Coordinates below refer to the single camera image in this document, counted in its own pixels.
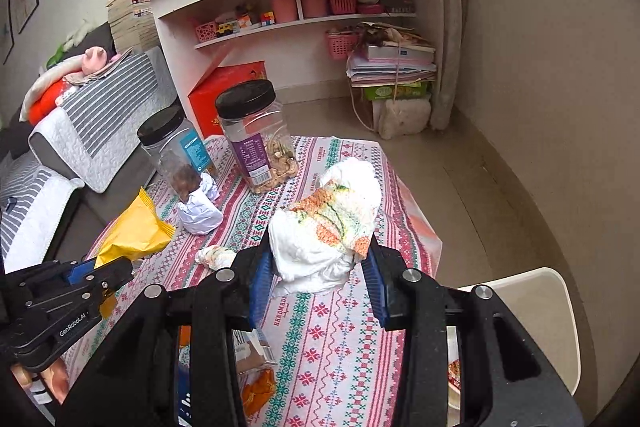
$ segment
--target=stack of cardboard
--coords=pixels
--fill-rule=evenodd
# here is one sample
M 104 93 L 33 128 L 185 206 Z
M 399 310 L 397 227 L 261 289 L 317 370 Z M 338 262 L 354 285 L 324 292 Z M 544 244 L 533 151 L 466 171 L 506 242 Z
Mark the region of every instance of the stack of cardboard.
M 107 19 L 116 51 L 145 52 L 160 45 L 149 0 L 108 0 Z

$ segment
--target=stack of books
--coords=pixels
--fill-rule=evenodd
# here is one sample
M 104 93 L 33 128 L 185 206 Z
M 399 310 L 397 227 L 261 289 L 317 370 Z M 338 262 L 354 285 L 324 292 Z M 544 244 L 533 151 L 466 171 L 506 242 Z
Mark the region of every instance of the stack of books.
M 353 87 L 388 86 L 436 80 L 435 49 L 418 44 L 384 42 L 364 44 L 347 60 L 347 76 Z
M 145 52 L 160 45 L 150 0 L 108 0 L 107 19 L 116 51 Z

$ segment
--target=yellow snack bag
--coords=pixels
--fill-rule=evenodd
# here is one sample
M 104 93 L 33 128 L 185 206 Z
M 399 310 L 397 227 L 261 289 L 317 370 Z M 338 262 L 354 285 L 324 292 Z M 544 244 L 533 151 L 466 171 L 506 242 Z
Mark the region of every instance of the yellow snack bag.
M 161 251 L 169 244 L 175 227 L 162 221 L 156 214 L 156 206 L 144 188 L 129 208 L 118 216 L 104 238 L 95 267 L 100 267 L 118 257 L 132 261 Z

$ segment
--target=purple label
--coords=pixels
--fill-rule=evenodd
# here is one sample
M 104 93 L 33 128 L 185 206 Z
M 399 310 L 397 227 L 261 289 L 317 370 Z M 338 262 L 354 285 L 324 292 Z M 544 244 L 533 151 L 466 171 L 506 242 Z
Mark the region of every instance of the purple label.
M 253 178 L 255 171 L 271 168 L 260 134 L 254 134 L 251 138 L 239 142 L 231 142 L 231 145 L 236 151 L 240 168 L 245 175 Z

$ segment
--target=glass jar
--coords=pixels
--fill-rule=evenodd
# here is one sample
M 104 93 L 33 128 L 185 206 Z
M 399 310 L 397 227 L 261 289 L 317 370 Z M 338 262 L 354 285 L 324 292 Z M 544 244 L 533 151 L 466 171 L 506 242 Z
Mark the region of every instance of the glass jar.
M 216 168 L 193 124 L 181 107 L 172 105 L 147 118 L 138 129 L 142 149 L 149 155 L 164 180 L 186 203 L 200 186 L 200 173 L 214 178 Z
M 268 192 L 298 174 L 282 104 L 268 80 L 250 80 L 223 91 L 216 110 L 242 177 L 254 194 Z

